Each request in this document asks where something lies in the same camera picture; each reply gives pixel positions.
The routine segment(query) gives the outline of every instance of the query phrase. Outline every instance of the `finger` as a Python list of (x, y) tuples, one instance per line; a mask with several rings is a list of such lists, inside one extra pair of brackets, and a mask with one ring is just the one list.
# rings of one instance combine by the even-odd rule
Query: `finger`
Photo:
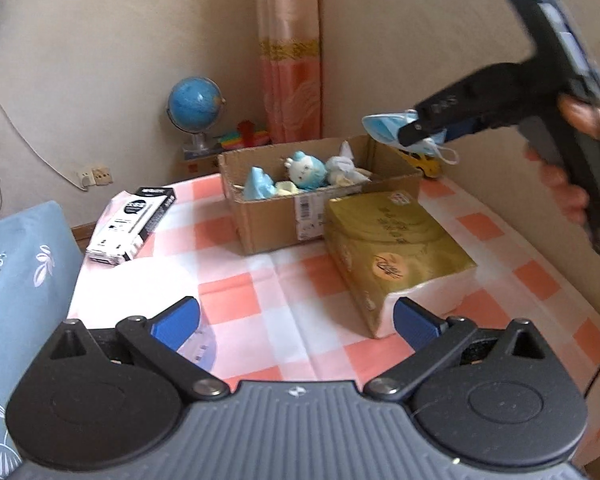
[(539, 173), (540, 182), (548, 187), (563, 186), (569, 181), (564, 170), (557, 166), (542, 166)]
[(587, 221), (587, 215), (582, 209), (567, 209), (567, 211), (563, 211), (563, 214), (569, 222), (577, 225), (584, 225)]
[(531, 162), (537, 162), (540, 160), (540, 155), (531, 146), (527, 146), (525, 149), (525, 158)]
[(566, 95), (558, 98), (558, 108), (571, 126), (595, 139), (600, 138), (600, 110)]
[(578, 186), (563, 186), (552, 187), (551, 193), (554, 196), (554, 201), (562, 211), (571, 209), (584, 209), (589, 205), (589, 195), (584, 189)]

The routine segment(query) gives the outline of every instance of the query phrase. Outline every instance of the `blue gripper pad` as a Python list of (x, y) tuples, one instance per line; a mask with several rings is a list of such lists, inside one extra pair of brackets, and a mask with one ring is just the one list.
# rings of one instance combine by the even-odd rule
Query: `blue gripper pad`
[(160, 314), (151, 326), (151, 335), (174, 352), (200, 327), (200, 305), (188, 297)]
[(424, 348), (446, 329), (446, 322), (409, 298), (394, 305), (394, 327), (415, 352)]

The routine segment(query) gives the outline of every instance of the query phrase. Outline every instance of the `gold tissue package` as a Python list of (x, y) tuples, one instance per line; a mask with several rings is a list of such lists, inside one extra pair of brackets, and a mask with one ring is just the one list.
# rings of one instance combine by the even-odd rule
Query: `gold tissue package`
[(324, 239), (374, 337), (408, 297), (444, 316), (475, 288), (475, 262), (406, 191), (329, 200)]

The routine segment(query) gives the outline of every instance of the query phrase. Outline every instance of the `yellow toy car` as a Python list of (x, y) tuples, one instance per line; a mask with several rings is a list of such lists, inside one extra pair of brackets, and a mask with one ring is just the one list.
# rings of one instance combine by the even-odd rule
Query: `yellow toy car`
[(423, 153), (402, 152), (396, 148), (391, 149), (416, 168), (416, 170), (420, 170), (427, 178), (438, 178), (442, 175), (440, 163), (434, 156), (424, 155)]

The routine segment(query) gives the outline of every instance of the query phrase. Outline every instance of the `white box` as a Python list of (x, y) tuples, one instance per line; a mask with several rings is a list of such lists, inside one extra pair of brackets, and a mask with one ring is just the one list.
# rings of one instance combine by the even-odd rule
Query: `white box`
[(171, 187), (139, 188), (91, 237), (87, 257), (111, 265), (132, 260), (175, 200)]

